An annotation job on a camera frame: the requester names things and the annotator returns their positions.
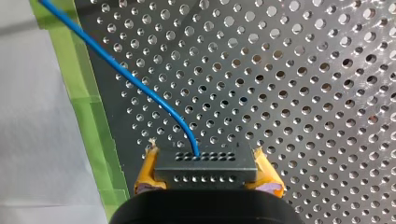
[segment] perforated metal panel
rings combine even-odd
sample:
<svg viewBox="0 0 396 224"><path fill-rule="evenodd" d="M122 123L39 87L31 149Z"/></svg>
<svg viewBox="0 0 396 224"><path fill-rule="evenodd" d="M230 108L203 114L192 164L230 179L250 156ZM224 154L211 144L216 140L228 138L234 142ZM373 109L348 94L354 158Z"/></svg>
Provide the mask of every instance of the perforated metal panel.
<svg viewBox="0 0 396 224"><path fill-rule="evenodd" d="M395 1L76 3L83 28L173 105L202 146L262 146L305 223L396 222ZM132 186L150 137L189 143L91 57Z"/></svg>

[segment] wire insulation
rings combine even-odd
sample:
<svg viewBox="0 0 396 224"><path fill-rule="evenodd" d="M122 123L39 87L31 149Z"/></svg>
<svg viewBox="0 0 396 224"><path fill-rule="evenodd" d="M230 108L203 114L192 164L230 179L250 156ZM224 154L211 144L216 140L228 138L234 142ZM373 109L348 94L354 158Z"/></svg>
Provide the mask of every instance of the wire insulation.
<svg viewBox="0 0 396 224"><path fill-rule="evenodd" d="M164 110L166 110L180 125L185 134L190 140L192 151L195 156L199 156L200 151L195 140L195 136L190 130L189 126L184 122L181 116L176 112L176 110L165 102L157 93L149 89L144 85L139 79L132 76L132 74L119 63L112 58L95 40L93 40L89 35L87 35L81 27L74 23L63 11L58 9L53 5L50 0L40 0L39 1L49 12L51 12L55 17L62 21L70 30L72 30L76 35L78 35L84 42L90 46L100 57L102 57L108 64L111 65L118 73L123 75L126 79L131 81L138 89L144 92L147 96L152 98L157 104L159 104Z"/></svg>

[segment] perforated metal sheet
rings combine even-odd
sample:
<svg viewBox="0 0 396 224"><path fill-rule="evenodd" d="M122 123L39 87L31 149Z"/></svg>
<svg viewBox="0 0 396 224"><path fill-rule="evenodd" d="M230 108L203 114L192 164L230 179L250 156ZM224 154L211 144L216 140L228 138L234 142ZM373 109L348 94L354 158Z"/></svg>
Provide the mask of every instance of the perforated metal sheet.
<svg viewBox="0 0 396 224"><path fill-rule="evenodd" d="M173 105L201 145L262 146L305 223L396 222L395 1L76 3L83 28ZM149 137L189 143L91 57L132 186Z"/></svg>

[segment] black object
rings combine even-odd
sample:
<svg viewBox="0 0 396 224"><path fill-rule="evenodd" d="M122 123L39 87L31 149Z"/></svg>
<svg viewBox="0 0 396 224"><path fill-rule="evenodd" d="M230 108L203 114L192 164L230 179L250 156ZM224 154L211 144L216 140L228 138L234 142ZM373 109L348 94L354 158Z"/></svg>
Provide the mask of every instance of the black object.
<svg viewBox="0 0 396 224"><path fill-rule="evenodd" d="M134 196L110 224L303 223L276 196L257 190L154 190Z"/></svg>

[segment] gray surface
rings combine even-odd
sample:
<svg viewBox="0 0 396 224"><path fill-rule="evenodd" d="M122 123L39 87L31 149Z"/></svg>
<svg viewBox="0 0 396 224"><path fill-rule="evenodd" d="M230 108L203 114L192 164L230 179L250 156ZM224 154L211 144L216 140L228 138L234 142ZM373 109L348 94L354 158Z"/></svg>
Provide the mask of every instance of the gray surface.
<svg viewBox="0 0 396 224"><path fill-rule="evenodd" d="M0 223L106 223L50 36L28 1L2 1L0 34Z"/></svg>
<svg viewBox="0 0 396 224"><path fill-rule="evenodd" d="M201 147L200 157L176 150L162 146L155 165L156 180L169 189L242 189L256 180L253 151L246 143L232 144L221 152L215 146Z"/></svg>
<svg viewBox="0 0 396 224"><path fill-rule="evenodd" d="M160 95L172 94L167 101L191 124L202 146L222 150L230 141L246 138L251 145L262 145L288 186L285 200L305 223L396 221L394 1L213 0L200 5L138 0L127 1L127 7L107 1L112 3L109 11L101 8L103 2L92 5L85 28ZM182 4L190 8L186 15L180 13ZM170 13L167 20L161 16L164 9ZM119 20L114 19L116 12ZM151 20L145 24L147 15ZM230 17L233 25L227 27ZM128 19L134 22L132 29L125 28ZM300 33L297 27L292 31L297 23L303 27ZM157 31L156 24L162 29ZM188 26L193 35L186 35ZM280 36L271 37L275 29ZM168 31L175 32L174 40L166 39ZM259 39L249 41L254 34ZM156 44L149 43L150 35L157 37ZM131 47L133 39L139 46ZM120 52L114 49L116 43L122 45ZM172 52L180 57L173 59ZM156 55L161 63L154 62ZM103 63L95 67L100 62L93 59L95 74L131 187L130 161L144 152L150 137L157 137L160 146L178 142L183 147L187 140L144 94ZM107 91L108 86L119 92ZM206 91L200 92L200 86ZM242 97L247 97L245 105ZM226 108L221 107L223 100L228 101ZM204 109L205 103L210 110Z"/></svg>

